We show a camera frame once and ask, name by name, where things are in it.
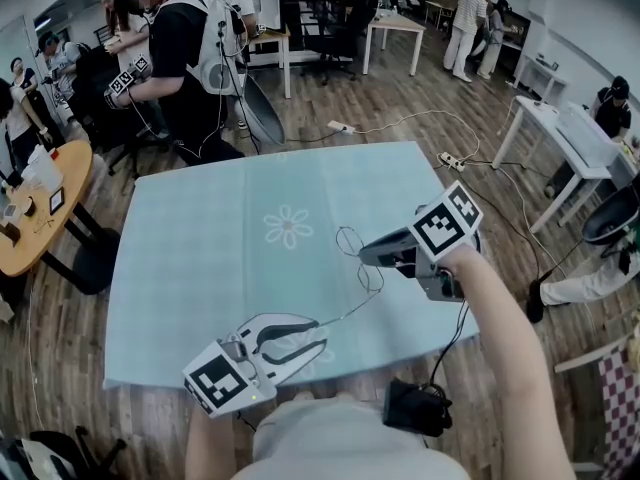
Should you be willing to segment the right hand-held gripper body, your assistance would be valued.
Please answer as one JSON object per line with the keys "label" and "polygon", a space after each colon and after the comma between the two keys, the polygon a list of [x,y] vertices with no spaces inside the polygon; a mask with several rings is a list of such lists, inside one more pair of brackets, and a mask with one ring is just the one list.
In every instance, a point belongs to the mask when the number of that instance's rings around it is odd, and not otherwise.
{"label": "right hand-held gripper body", "polygon": [[417,242],[415,278],[432,301],[462,301],[459,281],[440,261],[463,243],[480,250],[480,206],[460,181],[418,212],[408,229]]}

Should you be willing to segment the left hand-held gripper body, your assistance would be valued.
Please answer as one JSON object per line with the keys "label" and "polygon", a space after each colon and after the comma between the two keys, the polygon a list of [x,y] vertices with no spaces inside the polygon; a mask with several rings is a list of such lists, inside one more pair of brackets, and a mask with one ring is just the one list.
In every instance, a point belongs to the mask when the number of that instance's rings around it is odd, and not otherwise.
{"label": "left hand-held gripper body", "polygon": [[184,369],[184,386],[209,418],[273,399],[275,384],[268,378],[257,353],[255,333],[238,329],[217,339]]}

